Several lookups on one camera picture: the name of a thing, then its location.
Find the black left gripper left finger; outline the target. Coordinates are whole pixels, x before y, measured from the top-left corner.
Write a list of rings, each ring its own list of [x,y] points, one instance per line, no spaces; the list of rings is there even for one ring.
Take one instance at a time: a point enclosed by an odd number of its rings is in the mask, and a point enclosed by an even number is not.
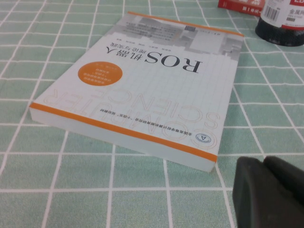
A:
[[[238,158],[232,198],[239,228],[304,226],[304,206],[256,158]]]

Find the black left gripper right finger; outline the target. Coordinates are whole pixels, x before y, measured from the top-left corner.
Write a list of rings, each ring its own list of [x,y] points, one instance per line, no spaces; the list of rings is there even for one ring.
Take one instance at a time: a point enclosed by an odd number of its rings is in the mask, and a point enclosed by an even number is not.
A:
[[[304,171],[275,156],[267,156],[263,164],[280,184],[292,193],[293,198],[304,205]]]

